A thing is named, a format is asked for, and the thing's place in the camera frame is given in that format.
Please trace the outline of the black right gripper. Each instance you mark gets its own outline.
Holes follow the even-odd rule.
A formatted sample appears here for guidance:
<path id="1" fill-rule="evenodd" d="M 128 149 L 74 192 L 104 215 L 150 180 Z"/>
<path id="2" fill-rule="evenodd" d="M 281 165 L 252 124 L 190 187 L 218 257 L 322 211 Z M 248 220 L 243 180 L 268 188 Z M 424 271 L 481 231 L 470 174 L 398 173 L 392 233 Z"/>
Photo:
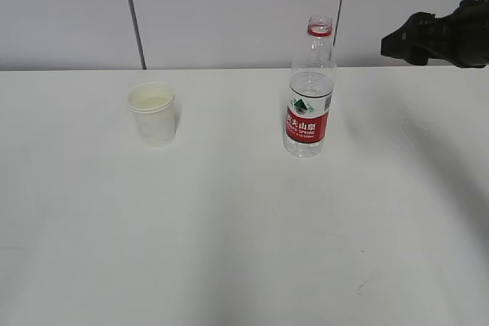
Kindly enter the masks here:
<path id="1" fill-rule="evenodd" d="M 429 50 L 422 29 L 430 26 Z M 463 0 L 450 15 L 442 18 L 417 12 L 396 31 L 381 40 L 381 56 L 426 66 L 442 59 L 459 68 L 488 65 L 488 0 Z"/>

